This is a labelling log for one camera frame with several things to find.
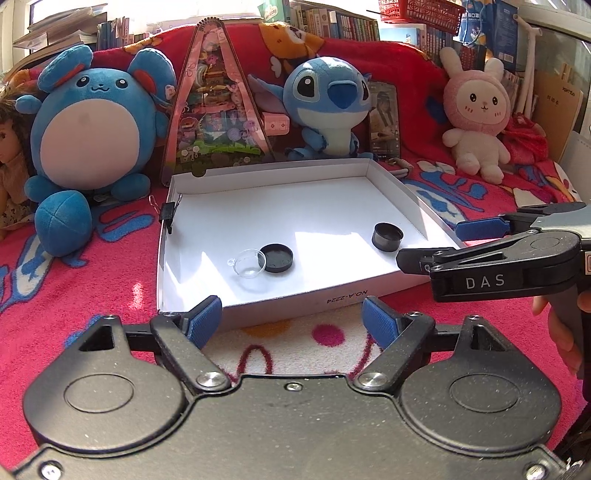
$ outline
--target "plush toy nose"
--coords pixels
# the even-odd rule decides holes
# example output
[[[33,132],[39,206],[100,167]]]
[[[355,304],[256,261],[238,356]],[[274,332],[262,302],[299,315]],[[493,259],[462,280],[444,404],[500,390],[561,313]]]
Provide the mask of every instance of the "plush toy nose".
[[[357,98],[357,85],[351,80],[336,80],[329,83],[330,100],[340,109],[346,109]]]

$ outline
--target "orange dot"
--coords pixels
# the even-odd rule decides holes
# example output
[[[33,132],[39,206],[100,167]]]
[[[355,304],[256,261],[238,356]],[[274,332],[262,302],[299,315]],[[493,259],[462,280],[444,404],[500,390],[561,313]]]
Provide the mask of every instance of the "orange dot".
[[[291,326],[291,320],[281,320],[280,322],[266,323],[255,327],[243,328],[242,331],[255,338],[273,338],[285,333]]]

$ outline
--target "blue plush ball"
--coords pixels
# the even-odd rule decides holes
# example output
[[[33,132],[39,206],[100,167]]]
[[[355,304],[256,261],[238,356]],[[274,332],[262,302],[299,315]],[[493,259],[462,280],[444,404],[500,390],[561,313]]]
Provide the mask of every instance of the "blue plush ball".
[[[92,236],[92,214],[84,195],[75,190],[54,193],[35,212],[41,246],[54,257],[74,253]]]

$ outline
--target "blue plush toy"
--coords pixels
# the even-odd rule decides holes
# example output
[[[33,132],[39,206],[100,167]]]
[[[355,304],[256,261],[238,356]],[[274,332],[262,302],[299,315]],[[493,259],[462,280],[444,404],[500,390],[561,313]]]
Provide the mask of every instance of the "blue plush toy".
[[[127,202],[150,192],[140,171],[164,138],[168,118],[157,110],[174,95],[176,77],[165,55],[140,50],[127,72],[91,69],[92,50],[72,47],[43,69],[41,103],[20,97],[16,109],[36,113],[31,154],[37,175],[25,185],[39,207],[35,228],[43,248],[69,255],[92,235],[92,215],[83,194],[110,193]]]
[[[291,72],[284,87],[252,75],[248,80],[261,109],[285,113],[303,127],[306,146],[288,149],[288,160],[374,158],[358,152],[359,140],[351,131],[367,116],[371,97],[369,75],[361,75],[350,63],[333,57],[308,60]]]

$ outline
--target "white tray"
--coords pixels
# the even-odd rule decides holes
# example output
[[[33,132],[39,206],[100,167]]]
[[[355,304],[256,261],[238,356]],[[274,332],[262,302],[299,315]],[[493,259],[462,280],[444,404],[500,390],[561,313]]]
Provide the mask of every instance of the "white tray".
[[[314,160],[209,170],[172,178],[179,203],[162,229],[157,302],[185,312],[209,295],[224,305],[222,329],[309,315],[425,283],[405,275],[396,252],[371,242],[376,223],[404,233],[401,248],[463,247],[426,204],[378,163]],[[280,243],[294,253],[282,274],[239,277],[228,260]]]

